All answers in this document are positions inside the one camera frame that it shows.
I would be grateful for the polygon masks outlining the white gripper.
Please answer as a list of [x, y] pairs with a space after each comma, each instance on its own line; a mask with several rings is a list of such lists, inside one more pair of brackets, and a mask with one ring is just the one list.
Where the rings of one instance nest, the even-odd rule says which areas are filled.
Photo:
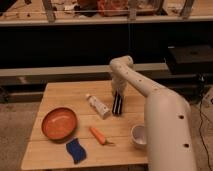
[[122, 114], [122, 106], [123, 106], [123, 98], [124, 91], [127, 86], [127, 81], [115, 74], [111, 75], [111, 87], [112, 87], [112, 95], [114, 97], [112, 113], [113, 115], [121, 115]]

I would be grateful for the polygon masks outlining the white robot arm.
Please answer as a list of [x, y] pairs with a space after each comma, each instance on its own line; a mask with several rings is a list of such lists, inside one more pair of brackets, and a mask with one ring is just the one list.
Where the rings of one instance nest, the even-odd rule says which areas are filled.
[[197, 171], [188, 118], [189, 102], [180, 94], [133, 69], [131, 56], [110, 61], [112, 90], [123, 92], [128, 82], [146, 100], [146, 128], [149, 171]]

